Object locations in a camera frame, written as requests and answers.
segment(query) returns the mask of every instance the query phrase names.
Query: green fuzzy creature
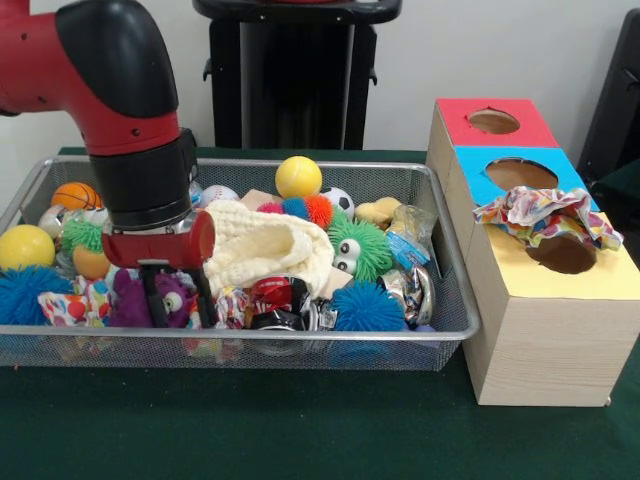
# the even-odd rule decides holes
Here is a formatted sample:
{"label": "green fuzzy creature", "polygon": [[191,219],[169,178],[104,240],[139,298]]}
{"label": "green fuzzy creature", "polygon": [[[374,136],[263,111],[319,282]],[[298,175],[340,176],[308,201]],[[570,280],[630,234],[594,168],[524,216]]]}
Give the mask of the green fuzzy creature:
{"label": "green fuzzy creature", "polygon": [[329,239],[336,252],[333,266],[350,273],[357,280],[375,282],[393,266],[384,232],[368,222],[350,222],[340,209],[334,210]]}
{"label": "green fuzzy creature", "polygon": [[62,232],[62,248],[72,254],[82,245],[92,252],[102,253],[102,227],[96,226],[82,218],[74,218],[65,224]]}

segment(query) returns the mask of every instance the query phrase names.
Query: patterned cloth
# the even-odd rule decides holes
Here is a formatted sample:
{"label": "patterned cloth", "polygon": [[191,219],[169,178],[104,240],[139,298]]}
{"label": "patterned cloth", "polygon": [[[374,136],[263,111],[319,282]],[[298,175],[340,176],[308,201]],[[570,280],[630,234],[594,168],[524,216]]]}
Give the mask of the patterned cloth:
{"label": "patterned cloth", "polygon": [[38,303],[54,327],[104,327],[109,323],[111,303],[104,280],[91,282],[77,277],[74,295],[42,293]]}
{"label": "patterned cloth", "polygon": [[602,217],[591,212],[591,197],[582,188],[532,190],[515,187],[504,197],[473,211],[476,223],[499,225],[537,248],[545,239],[570,235],[585,245],[618,250],[624,240]]}

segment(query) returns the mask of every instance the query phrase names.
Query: orange ball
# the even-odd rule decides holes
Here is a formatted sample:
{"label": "orange ball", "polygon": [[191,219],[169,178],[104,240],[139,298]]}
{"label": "orange ball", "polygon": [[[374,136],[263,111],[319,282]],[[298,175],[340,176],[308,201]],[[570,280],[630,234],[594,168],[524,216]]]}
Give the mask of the orange ball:
{"label": "orange ball", "polygon": [[333,219],[333,205],[324,195],[311,195],[304,199],[311,221],[322,229],[327,229]]}
{"label": "orange ball", "polygon": [[51,198],[51,206],[62,205],[68,210],[102,208],[100,195],[86,183],[65,183]]}
{"label": "orange ball", "polygon": [[73,250],[73,266],[88,280],[105,278],[111,264],[104,253],[92,252],[83,245]]}

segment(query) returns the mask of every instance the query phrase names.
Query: red box top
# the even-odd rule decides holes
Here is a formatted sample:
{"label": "red box top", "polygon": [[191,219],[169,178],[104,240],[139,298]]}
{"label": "red box top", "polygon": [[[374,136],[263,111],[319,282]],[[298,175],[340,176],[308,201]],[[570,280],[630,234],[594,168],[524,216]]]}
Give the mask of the red box top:
{"label": "red box top", "polygon": [[454,146],[559,146],[531,100],[439,98],[436,103]]}

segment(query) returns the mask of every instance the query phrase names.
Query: spiky ball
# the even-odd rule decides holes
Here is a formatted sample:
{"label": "spiky ball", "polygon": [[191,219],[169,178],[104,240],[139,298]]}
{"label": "spiky ball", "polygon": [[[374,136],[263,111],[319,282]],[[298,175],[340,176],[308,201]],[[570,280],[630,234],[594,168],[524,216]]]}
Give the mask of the spiky ball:
{"label": "spiky ball", "polygon": [[399,332],[405,326],[398,301],[374,283],[337,290],[332,307],[338,312],[335,330],[341,332]]}
{"label": "spiky ball", "polygon": [[0,324],[47,325],[49,321],[38,304],[45,292],[73,293],[71,282],[55,270],[27,267],[23,271],[8,270],[0,276]]}
{"label": "spiky ball", "polygon": [[328,233],[336,252],[333,266],[357,280],[375,282],[393,266],[387,238],[375,225],[361,220],[352,223],[342,210],[334,208]]}
{"label": "spiky ball", "polygon": [[62,232],[62,248],[72,254],[78,245],[83,245],[92,252],[102,253],[102,227],[82,218],[67,222]]}

